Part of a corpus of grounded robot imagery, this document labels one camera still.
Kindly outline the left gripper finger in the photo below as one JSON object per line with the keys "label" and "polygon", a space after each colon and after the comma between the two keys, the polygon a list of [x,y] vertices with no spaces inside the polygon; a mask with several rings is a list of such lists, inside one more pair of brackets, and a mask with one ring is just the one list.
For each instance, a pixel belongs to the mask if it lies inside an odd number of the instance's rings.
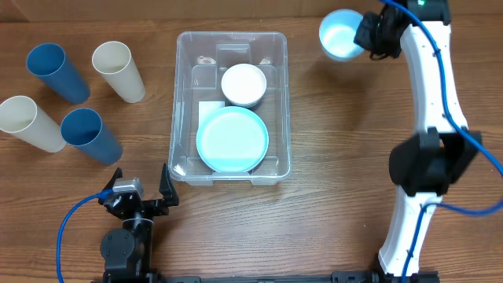
{"label": "left gripper finger", "polygon": [[100,192],[99,197],[98,197],[98,203],[103,204],[108,197],[110,193],[113,192],[113,186],[115,185],[115,182],[118,178],[123,177],[123,172],[120,167],[116,168],[114,174],[112,175],[111,179],[108,181],[108,183],[105,185],[103,190]]}
{"label": "left gripper finger", "polygon": [[163,164],[159,192],[168,207],[179,205],[179,196],[171,181],[170,172],[166,163]]}

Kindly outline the light blue plastic bowl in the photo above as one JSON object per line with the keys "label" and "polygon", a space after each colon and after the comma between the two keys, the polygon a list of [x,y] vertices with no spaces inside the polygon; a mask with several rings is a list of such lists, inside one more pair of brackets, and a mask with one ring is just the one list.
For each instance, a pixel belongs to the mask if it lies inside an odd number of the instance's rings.
{"label": "light blue plastic bowl", "polygon": [[334,61],[350,61],[365,50],[354,43],[363,15],[352,9],[338,9],[321,22],[318,37],[325,54]]}

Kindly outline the light blue plastic plate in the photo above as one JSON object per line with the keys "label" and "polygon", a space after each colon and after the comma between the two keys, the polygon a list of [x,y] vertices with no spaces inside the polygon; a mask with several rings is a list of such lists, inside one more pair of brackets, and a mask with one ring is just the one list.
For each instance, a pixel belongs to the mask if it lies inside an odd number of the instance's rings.
{"label": "light blue plastic plate", "polygon": [[202,161],[216,172],[246,172],[266,156],[269,131],[253,111],[227,106],[213,111],[199,126],[196,149]]}

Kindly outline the clear plastic storage bin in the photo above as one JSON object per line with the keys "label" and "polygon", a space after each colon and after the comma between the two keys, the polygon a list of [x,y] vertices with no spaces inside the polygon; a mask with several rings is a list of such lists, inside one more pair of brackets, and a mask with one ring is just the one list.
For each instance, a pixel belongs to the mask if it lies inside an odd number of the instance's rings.
{"label": "clear plastic storage bin", "polygon": [[[226,100],[221,79],[235,64],[252,64],[266,77],[263,98],[251,110],[266,124],[269,145],[262,162],[243,174],[217,173],[196,150],[200,103]],[[168,159],[170,176],[191,186],[249,181],[274,186],[291,173],[288,44],[278,31],[185,31],[177,40],[174,102]]]}

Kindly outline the pink plastic bowl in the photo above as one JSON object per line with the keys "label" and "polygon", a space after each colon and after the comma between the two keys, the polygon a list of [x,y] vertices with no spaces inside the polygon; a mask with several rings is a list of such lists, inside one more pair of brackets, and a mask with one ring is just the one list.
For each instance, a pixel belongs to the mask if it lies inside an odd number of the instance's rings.
{"label": "pink plastic bowl", "polygon": [[266,92],[265,74],[252,64],[236,64],[222,76],[221,88],[225,97],[248,97],[253,101]]}

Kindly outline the grey plastic bowl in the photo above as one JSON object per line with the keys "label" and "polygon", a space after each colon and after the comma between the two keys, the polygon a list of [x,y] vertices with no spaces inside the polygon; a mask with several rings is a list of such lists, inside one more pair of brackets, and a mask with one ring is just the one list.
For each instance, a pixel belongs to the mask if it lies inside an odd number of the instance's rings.
{"label": "grey plastic bowl", "polygon": [[254,101],[248,97],[226,97],[226,100],[233,106],[243,107],[243,108],[253,108],[258,106],[262,98],[257,98]]}

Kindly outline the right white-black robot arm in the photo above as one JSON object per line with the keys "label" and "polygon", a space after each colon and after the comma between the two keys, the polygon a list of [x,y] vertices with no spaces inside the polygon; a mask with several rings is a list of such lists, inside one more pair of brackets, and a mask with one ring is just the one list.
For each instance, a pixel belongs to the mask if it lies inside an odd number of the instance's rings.
{"label": "right white-black robot arm", "polygon": [[457,99],[450,22],[446,1],[386,1],[364,15],[354,37],[373,60],[404,54],[413,90],[413,135],[389,157],[396,201],[376,256],[378,282],[438,281],[419,271],[420,250],[435,209],[479,153],[482,135],[469,130]]}

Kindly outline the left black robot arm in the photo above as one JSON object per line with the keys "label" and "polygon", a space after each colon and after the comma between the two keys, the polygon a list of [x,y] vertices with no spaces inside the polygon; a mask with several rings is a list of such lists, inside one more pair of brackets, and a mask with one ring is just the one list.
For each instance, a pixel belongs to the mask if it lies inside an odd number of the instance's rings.
{"label": "left black robot arm", "polygon": [[98,203],[122,221],[120,228],[110,230],[101,240],[104,282],[163,281],[163,275],[151,268],[153,219],[168,215],[170,207],[179,205],[167,165],[161,171],[159,192],[161,198],[145,200],[140,179],[123,178],[119,168],[103,188]]}

